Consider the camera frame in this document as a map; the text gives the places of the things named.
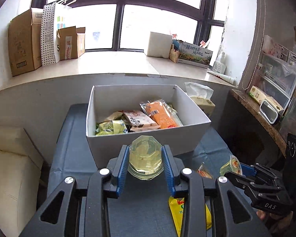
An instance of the white bin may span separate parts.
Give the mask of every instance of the white bin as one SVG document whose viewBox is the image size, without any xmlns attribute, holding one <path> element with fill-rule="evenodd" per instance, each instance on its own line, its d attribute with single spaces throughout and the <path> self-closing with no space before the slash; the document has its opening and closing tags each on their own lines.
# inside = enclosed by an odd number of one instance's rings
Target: white bin
<svg viewBox="0 0 296 237">
<path fill-rule="evenodd" d="M 171 102 L 184 126 L 95 136 L 96 122 L 102 122 L 115 111 L 141 110 L 140 103 L 163 99 Z M 162 145 L 168 144 L 173 155 L 193 151 L 211 121 L 177 85 L 93 86 L 86 118 L 86 137 L 98 168 L 106 167 L 118 156 L 122 145 L 130 145 L 141 135 L 152 135 Z"/>
</svg>

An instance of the window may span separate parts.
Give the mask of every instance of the window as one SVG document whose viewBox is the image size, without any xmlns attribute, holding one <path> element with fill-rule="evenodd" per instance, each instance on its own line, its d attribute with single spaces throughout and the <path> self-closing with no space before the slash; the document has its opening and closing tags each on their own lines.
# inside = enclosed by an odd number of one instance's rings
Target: window
<svg viewBox="0 0 296 237">
<path fill-rule="evenodd" d="M 59 0 L 32 0 L 31 5 L 43 8 L 54 1 Z M 73 24 L 86 27 L 87 51 L 142 51 L 154 31 L 197 45 L 211 37 L 215 60 L 228 0 L 77 0 L 70 6 Z"/>
<path fill-rule="evenodd" d="M 144 49 L 150 31 L 193 43 L 197 21 L 155 8 L 125 5 L 121 48 Z"/>
</svg>

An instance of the yellow packaging bag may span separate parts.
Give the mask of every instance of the yellow packaging bag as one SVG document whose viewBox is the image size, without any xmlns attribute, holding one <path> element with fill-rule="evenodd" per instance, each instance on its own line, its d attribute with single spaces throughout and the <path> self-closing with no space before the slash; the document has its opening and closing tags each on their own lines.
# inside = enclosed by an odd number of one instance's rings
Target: yellow packaging bag
<svg viewBox="0 0 296 237">
<path fill-rule="evenodd" d="M 183 199 L 175 199 L 172 196 L 169 197 L 169 206 L 172 213 L 174 225 L 176 228 L 176 232 L 178 236 L 181 236 L 181 227 L 182 227 L 182 219 L 183 219 L 183 208 L 184 208 L 184 198 Z M 206 210 L 206 230 L 212 227 L 212 215 L 209 211 L 207 205 L 205 204 Z"/>
</svg>

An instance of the white plastic bottle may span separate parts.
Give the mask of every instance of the white plastic bottle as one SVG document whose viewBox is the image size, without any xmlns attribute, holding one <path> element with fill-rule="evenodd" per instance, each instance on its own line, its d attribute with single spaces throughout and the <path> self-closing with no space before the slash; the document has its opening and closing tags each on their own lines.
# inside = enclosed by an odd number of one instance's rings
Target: white plastic bottle
<svg viewBox="0 0 296 237">
<path fill-rule="evenodd" d="M 225 52 L 221 52 L 218 56 L 216 61 L 214 62 L 212 71 L 217 72 L 219 74 L 224 74 L 226 70 L 225 63 Z"/>
</svg>

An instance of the table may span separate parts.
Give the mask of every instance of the table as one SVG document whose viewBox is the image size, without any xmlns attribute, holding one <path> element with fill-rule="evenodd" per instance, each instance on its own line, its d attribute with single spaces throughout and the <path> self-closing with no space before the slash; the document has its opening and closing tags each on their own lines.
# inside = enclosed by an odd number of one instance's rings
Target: table
<svg viewBox="0 0 296 237">
<path fill-rule="evenodd" d="M 86 188 L 89 177 L 97 171 L 86 136 L 87 104 L 74 104 L 60 131 L 48 181 L 49 195 L 67 176 L 75 177 L 77 188 Z M 231 151 L 220 135 L 212 128 L 206 131 L 196 149 L 178 155 L 184 165 L 197 170 L 202 162 L 213 175 L 219 176 L 220 167 L 229 160 Z M 238 189 L 244 198 L 243 190 Z M 168 192 L 164 174 L 150 181 L 141 181 L 127 175 L 125 189 L 119 199 L 108 199 L 111 236 L 170 236 L 177 237 L 169 209 Z M 84 225 L 84 197 L 81 204 L 80 229 Z"/>
<path fill-rule="evenodd" d="M 284 141 L 280 133 L 264 119 L 264 117 L 260 113 L 260 106 L 247 93 L 243 91 L 231 89 L 230 94 L 259 121 L 259 123 L 275 141 L 282 154 L 286 157 L 286 142 Z"/>
</svg>

